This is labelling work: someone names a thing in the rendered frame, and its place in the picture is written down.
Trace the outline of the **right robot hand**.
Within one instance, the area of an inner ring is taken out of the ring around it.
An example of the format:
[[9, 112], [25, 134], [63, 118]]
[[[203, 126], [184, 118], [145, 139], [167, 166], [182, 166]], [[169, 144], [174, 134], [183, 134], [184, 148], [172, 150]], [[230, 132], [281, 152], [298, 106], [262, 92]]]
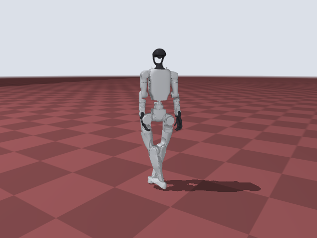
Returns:
[[176, 123], [174, 126], [176, 126], [176, 124], [177, 124], [177, 128], [175, 130], [178, 131], [182, 128], [181, 112], [178, 111], [178, 115], [177, 116], [175, 115], [175, 117], [177, 117], [177, 118], [176, 118]]

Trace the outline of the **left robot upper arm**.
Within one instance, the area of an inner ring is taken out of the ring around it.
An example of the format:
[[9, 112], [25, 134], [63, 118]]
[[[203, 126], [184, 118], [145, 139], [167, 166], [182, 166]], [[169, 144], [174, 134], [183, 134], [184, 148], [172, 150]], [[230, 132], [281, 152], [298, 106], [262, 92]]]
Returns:
[[142, 93], [142, 98], [148, 96], [147, 93], [147, 78], [150, 76], [150, 70], [144, 70], [140, 73], [140, 88]]

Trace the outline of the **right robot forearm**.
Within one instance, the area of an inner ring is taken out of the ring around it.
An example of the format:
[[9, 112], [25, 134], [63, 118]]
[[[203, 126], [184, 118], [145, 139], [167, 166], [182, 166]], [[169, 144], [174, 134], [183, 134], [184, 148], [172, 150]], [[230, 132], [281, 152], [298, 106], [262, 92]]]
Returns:
[[178, 115], [178, 111], [180, 111], [181, 112], [181, 110], [180, 110], [180, 103], [179, 103], [179, 101], [180, 101], [180, 99], [179, 99], [179, 95], [178, 95], [178, 97], [177, 98], [174, 98], [173, 99], [173, 103], [174, 103], [174, 113], [175, 113], [175, 115], [177, 116]]

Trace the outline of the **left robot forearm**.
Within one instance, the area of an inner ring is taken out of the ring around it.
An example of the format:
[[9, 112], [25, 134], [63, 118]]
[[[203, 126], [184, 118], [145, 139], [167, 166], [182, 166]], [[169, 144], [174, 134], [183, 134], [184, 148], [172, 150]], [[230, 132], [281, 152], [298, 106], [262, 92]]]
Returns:
[[144, 112], [145, 114], [145, 108], [146, 108], [146, 100], [142, 99], [142, 93], [141, 91], [139, 92], [139, 116], [141, 117], [141, 112]]

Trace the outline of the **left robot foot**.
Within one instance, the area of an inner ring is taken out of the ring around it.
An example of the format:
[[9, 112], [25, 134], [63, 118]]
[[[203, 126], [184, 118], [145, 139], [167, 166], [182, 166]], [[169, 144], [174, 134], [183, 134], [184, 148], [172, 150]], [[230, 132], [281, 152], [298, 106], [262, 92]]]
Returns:
[[151, 177], [151, 176], [148, 176], [148, 179], [152, 181], [153, 183], [157, 184], [158, 186], [160, 186], [161, 188], [166, 189], [166, 186], [167, 186], [166, 182], [164, 181], [162, 182], [160, 181], [160, 179], [158, 180], [158, 178]]

